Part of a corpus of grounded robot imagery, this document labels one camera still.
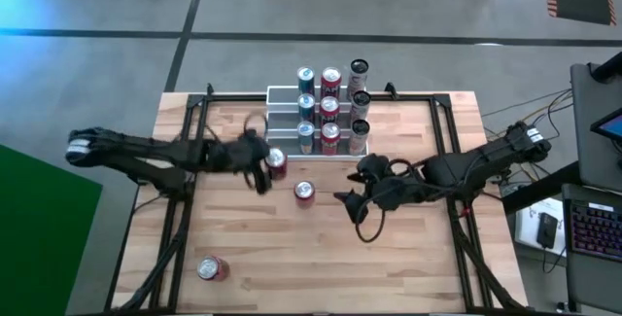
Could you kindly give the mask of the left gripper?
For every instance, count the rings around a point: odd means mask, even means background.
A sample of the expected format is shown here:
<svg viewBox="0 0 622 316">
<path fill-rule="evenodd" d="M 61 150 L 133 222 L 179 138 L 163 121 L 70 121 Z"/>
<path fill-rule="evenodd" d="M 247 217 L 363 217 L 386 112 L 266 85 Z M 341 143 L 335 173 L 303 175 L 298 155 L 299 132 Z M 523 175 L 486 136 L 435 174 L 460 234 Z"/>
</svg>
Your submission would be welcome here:
<svg viewBox="0 0 622 316">
<path fill-rule="evenodd" d="M 270 174 L 259 163 L 269 156 L 270 147 L 255 129 L 243 131 L 235 140 L 212 144 L 205 160 L 206 172 L 245 172 L 247 186 L 257 194 L 272 188 Z"/>
</svg>

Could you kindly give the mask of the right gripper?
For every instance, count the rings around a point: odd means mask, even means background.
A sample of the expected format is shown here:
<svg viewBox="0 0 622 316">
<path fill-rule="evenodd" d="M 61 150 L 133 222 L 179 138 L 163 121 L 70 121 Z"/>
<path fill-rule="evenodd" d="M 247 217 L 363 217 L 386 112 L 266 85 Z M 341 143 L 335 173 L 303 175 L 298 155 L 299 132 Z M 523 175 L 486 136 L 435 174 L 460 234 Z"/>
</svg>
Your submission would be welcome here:
<svg viewBox="0 0 622 316">
<path fill-rule="evenodd" d="M 429 194 L 419 170 L 403 158 L 389 160 L 386 156 L 370 154 L 361 160 L 361 168 L 347 179 L 365 184 L 363 196 L 354 190 L 333 194 L 355 225 L 365 219 L 370 203 L 381 210 L 397 210 L 402 204 L 422 203 Z"/>
</svg>

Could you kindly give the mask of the red Coca-Cola can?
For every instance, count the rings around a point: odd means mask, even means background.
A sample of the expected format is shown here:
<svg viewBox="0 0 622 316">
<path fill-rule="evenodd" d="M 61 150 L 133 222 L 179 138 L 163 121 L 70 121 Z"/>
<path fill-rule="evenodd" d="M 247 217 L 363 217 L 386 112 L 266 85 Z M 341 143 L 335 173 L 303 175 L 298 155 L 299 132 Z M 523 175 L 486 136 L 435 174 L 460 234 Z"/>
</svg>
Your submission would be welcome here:
<svg viewBox="0 0 622 316">
<path fill-rule="evenodd" d="M 315 201 L 315 186 L 309 181 L 296 183 L 294 186 L 294 197 L 299 208 L 309 208 Z"/>
<path fill-rule="evenodd" d="M 269 150 L 265 163 L 272 180 L 283 180 L 287 176 L 288 156 L 279 148 Z"/>
<path fill-rule="evenodd" d="M 206 256 L 197 266 L 198 277 L 205 281 L 224 281 L 229 275 L 226 261 L 215 256 Z"/>
</svg>

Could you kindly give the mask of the white Celsius can black lid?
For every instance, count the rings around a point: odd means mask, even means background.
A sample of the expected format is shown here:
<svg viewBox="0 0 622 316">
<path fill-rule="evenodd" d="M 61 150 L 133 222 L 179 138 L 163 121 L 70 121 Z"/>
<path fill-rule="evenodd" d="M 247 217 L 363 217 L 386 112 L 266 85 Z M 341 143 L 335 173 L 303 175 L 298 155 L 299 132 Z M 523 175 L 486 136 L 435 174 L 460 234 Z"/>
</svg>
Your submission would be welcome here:
<svg viewBox="0 0 622 316">
<path fill-rule="evenodd" d="M 351 155 L 355 156 L 363 152 L 369 131 L 370 125 L 366 120 L 354 120 L 352 122 L 348 146 Z"/>
<path fill-rule="evenodd" d="M 354 59 L 349 66 L 347 99 L 352 100 L 354 94 L 365 89 L 369 64 L 362 58 Z"/>
<path fill-rule="evenodd" d="M 351 123 L 366 119 L 370 102 L 371 95 L 365 90 L 359 90 L 352 95 L 350 110 Z"/>
</svg>

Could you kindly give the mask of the red Fanta strawberry can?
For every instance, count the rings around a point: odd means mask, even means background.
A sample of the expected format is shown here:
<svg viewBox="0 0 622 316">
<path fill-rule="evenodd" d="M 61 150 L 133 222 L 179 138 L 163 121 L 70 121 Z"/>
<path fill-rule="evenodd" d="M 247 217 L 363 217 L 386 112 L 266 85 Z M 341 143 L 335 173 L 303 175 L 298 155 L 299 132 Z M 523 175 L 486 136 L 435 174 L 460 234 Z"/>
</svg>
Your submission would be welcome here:
<svg viewBox="0 0 622 316">
<path fill-rule="evenodd" d="M 340 103 L 334 96 L 325 96 L 320 102 L 320 124 L 337 123 Z"/>
<path fill-rule="evenodd" d="M 325 156 L 336 155 L 340 138 L 340 127 L 336 123 L 325 123 L 321 130 L 322 153 Z"/>
<path fill-rule="evenodd" d="M 321 75 L 320 95 L 322 98 L 332 96 L 339 98 L 342 81 L 341 72 L 336 67 L 327 67 Z"/>
</svg>

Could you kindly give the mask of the blue silver Red Bull can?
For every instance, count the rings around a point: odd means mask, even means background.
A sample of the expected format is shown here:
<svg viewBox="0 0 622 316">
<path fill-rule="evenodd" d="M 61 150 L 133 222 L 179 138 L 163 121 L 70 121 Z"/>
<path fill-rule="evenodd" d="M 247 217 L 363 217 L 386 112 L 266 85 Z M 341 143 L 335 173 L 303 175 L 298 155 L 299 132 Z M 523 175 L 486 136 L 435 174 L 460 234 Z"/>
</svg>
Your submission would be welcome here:
<svg viewBox="0 0 622 316">
<path fill-rule="evenodd" d="M 297 139 L 300 151 L 304 155 L 313 153 L 315 125 L 309 121 L 303 121 L 297 126 Z"/>
<path fill-rule="evenodd" d="M 309 66 L 302 66 L 297 69 L 297 85 L 301 94 L 315 94 L 315 73 Z"/>
<path fill-rule="evenodd" d="M 310 93 L 303 93 L 298 97 L 298 115 L 302 122 L 315 122 L 315 104 L 315 97 Z"/>
</svg>

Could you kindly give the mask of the white three-step shelf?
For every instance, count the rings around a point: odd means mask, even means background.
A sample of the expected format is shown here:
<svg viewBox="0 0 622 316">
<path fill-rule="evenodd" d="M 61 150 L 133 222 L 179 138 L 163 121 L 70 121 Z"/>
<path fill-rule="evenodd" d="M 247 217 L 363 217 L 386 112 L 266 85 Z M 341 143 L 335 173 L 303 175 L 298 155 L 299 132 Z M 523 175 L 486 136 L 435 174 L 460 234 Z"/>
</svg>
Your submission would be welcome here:
<svg viewBox="0 0 622 316">
<path fill-rule="evenodd" d="M 341 130 L 341 138 L 337 148 L 337 154 L 326 156 L 322 153 L 320 140 L 320 120 L 319 120 L 319 86 L 315 86 L 316 106 L 315 106 L 315 135 L 314 145 L 311 154 L 304 154 L 301 151 L 297 126 L 300 123 L 298 115 L 297 99 L 300 96 L 297 86 L 269 86 L 266 97 L 266 117 L 268 127 L 266 139 L 269 144 L 282 149 L 289 159 L 304 160 L 329 160 L 329 161 L 359 161 L 368 154 L 368 143 L 365 143 L 363 150 L 352 155 L 349 151 L 349 138 L 351 136 L 350 110 L 351 103 L 345 96 L 346 88 L 341 88 L 339 97 L 340 114 L 338 126 Z"/>
</svg>

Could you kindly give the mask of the white paper sheet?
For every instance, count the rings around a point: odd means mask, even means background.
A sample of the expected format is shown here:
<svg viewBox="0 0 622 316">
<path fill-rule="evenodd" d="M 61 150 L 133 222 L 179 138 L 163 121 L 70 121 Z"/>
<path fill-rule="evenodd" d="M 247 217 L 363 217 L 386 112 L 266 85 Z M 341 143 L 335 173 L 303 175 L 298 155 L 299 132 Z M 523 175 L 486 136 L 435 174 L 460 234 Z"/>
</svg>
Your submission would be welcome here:
<svg viewBox="0 0 622 316">
<path fill-rule="evenodd" d="M 552 248 L 547 248 L 546 251 L 565 256 L 566 254 L 563 253 L 566 246 L 564 207 L 563 202 L 555 198 L 546 198 L 516 213 L 514 240 L 532 248 L 542 249 L 542 245 L 536 239 L 540 216 L 543 213 L 558 220 L 554 245 Z"/>
</svg>

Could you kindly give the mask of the black diagonal bar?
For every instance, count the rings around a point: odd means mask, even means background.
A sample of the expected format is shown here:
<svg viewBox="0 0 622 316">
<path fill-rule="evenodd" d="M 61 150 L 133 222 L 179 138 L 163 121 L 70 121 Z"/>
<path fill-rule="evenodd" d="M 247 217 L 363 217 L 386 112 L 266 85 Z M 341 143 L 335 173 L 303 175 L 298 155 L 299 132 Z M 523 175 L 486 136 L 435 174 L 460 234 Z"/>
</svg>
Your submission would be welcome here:
<svg viewBox="0 0 622 316">
<path fill-rule="evenodd" d="M 506 214 L 513 214 L 547 197 L 561 192 L 564 184 L 581 185 L 579 163 L 577 161 L 526 187 L 504 196 L 503 209 Z"/>
</svg>

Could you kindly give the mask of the black phone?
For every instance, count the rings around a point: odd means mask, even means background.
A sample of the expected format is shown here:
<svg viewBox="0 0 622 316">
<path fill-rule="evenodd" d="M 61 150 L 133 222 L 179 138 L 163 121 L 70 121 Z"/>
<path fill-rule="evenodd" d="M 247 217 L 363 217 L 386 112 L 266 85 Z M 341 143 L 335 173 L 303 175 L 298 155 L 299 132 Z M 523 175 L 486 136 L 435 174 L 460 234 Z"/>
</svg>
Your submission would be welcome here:
<svg viewBox="0 0 622 316">
<path fill-rule="evenodd" d="M 539 224 L 536 234 L 536 242 L 543 249 L 552 249 L 555 245 L 557 228 L 559 221 L 557 218 L 542 212 L 539 214 Z"/>
</svg>

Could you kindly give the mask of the green floor mat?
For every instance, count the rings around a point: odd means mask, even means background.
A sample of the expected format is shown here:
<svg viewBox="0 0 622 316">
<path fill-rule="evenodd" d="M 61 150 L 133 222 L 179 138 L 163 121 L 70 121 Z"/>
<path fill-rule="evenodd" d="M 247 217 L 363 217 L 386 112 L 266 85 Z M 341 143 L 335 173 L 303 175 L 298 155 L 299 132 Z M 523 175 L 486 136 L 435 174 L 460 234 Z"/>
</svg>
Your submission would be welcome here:
<svg viewBox="0 0 622 316">
<path fill-rule="evenodd" d="M 0 145 L 0 316 L 64 316 L 101 192 Z"/>
</svg>

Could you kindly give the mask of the backlit black keyboard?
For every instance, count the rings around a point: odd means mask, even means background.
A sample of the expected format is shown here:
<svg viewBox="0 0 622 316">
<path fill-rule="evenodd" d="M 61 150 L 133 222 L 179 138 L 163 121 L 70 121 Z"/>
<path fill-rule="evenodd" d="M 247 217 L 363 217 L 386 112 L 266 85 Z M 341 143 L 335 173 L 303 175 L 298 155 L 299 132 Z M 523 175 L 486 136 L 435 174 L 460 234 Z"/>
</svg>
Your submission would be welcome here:
<svg viewBox="0 0 622 316">
<path fill-rule="evenodd" d="M 578 200 L 570 202 L 569 210 L 573 251 L 622 262 L 622 211 Z"/>
</svg>

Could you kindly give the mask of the grey desk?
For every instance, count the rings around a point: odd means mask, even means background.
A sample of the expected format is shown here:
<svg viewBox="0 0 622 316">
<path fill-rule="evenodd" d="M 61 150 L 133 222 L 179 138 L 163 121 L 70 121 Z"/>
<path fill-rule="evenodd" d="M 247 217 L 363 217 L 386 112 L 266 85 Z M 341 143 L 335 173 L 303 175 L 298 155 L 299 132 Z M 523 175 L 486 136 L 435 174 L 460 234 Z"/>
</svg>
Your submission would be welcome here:
<svg viewBox="0 0 622 316">
<path fill-rule="evenodd" d="M 594 81 L 587 65 L 570 68 L 579 174 L 585 185 L 622 193 L 622 160 L 610 139 L 590 130 L 593 123 L 622 108 L 622 78 Z"/>
<path fill-rule="evenodd" d="M 569 204 L 572 200 L 614 206 L 622 211 L 622 196 L 564 184 L 562 198 L 570 299 L 582 305 L 622 314 L 622 262 L 573 251 L 569 224 Z"/>
</svg>

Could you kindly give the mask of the tablet screen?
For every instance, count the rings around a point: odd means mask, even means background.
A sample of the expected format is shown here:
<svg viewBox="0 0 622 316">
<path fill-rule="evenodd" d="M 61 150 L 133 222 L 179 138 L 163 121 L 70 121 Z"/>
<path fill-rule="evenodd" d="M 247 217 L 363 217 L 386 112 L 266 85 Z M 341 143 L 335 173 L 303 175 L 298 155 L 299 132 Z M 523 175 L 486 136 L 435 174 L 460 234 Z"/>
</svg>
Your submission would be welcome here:
<svg viewBox="0 0 622 316">
<path fill-rule="evenodd" d="M 592 123 L 590 130 L 612 141 L 622 143 L 622 108 Z"/>
</svg>

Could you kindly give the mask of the black aluminium table frame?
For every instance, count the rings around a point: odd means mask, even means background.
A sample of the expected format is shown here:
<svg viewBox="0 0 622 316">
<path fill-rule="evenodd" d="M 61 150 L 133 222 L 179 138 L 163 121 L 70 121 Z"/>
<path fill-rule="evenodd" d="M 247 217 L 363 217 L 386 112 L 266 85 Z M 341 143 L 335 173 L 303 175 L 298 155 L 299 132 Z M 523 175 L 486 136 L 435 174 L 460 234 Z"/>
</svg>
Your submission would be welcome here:
<svg viewBox="0 0 622 316">
<path fill-rule="evenodd" d="M 475 148 L 486 141 L 474 92 L 386 92 L 372 101 L 371 152 L 416 161 L 443 146 Z M 234 139 L 249 113 L 263 112 L 266 97 L 215 94 L 206 104 L 206 123 L 224 140 Z M 451 102 L 457 131 L 445 112 L 431 107 Z M 190 202 L 190 231 L 180 259 L 165 268 L 154 300 L 137 311 L 193 313 L 427 313 L 465 311 L 446 205 L 443 201 L 405 205 L 389 213 L 382 235 L 364 244 L 333 192 L 361 186 L 346 180 L 355 161 L 294 160 L 287 178 L 267 195 L 250 191 L 241 175 L 201 174 Z M 293 186 L 310 180 L 315 203 L 299 208 Z M 159 199 L 131 215 L 120 271 L 106 308 L 121 315 L 177 230 L 184 202 Z M 526 292 L 502 204 L 486 195 L 474 203 L 476 225 L 489 267 L 517 301 Z M 197 265 L 214 255 L 228 262 L 222 282 L 207 282 Z"/>
</svg>

